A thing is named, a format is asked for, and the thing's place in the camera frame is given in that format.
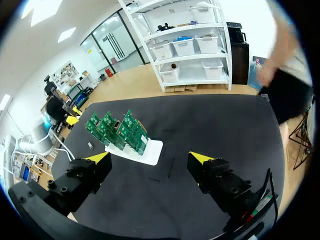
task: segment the wooden floor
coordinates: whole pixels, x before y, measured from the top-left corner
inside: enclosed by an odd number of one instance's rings
[[[115,101],[123,99],[149,98],[168,95],[193,95],[193,94],[248,94],[256,95],[254,88],[247,85],[233,85],[232,90],[228,91],[228,86],[224,84],[199,85],[196,92],[164,93],[162,92],[158,80],[149,64],[131,68],[129,70],[115,74],[102,81],[92,92],[88,101],[82,106],[85,109],[91,103]],[[289,133],[298,125],[301,117],[289,121]],[[66,138],[69,134],[68,129],[64,129],[62,135]],[[293,163],[298,154],[299,145],[289,141],[285,153],[285,181],[279,213],[282,214],[293,196],[295,195],[306,171],[306,163],[293,171]],[[39,182],[47,187],[47,177]]]

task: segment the black shorts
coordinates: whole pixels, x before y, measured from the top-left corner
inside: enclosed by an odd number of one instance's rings
[[[289,73],[277,70],[269,87],[263,87],[258,95],[261,94],[268,95],[280,125],[305,111],[312,98],[312,87]]]

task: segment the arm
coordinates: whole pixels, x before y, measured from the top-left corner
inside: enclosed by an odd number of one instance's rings
[[[297,39],[287,22],[275,17],[277,26],[276,42],[264,68],[257,72],[257,78],[263,86],[268,86],[274,78],[276,70],[291,57],[298,47]]]

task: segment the white board holder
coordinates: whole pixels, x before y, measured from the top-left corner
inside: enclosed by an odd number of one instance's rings
[[[124,146],[124,149],[122,151],[112,143],[110,143],[109,146],[105,146],[104,150],[125,159],[155,166],[159,161],[163,145],[164,143],[162,141],[152,140],[149,138],[142,156],[140,156],[136,151],[129,147],[128,144]]]

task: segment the glass wall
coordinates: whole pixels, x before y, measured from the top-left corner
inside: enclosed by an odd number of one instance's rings
[[[96,44],[91,35],[86,38],[86,40],[81,44],[81,47],[99,74],[103,74],[106,68],[110,68],[110,65],[102,53],[102,50]]]
[[[147,57],[147,54],[146,54],[146,51],[145,49],[142,47],[142,44],[136,34],[136,31],[134,30],[133,26],[131,25],[131,23],[129,22],[129,18],[127,17],[125,11],[122,9],[119,11],[119,14],[120,16],[122,17],[123,19],[123,22],[124,24],[126,25],[128,31],[130,32],[134,42],[136,43],[141,55],[142,55],[142,58],[144,60],[145,63],[149,63],[149,59]],[[141,13],[135,13],[133,16],[132,16],[135,24],[137,25],[137,27],[139,28],[139,30],[141,32],[143,31],[146,31],[146,33],[144,34],[144,36],[147,36],[150,34],[149,32],[149,28],[147,27],[147,22],[145,21],[143,15]]]
[[[139,24],[144,18],[134,16]],[[113,73],[149,63],[142,44],[125,12],[121,9],[102,22],[81,44],[99,74],[106,68]]]

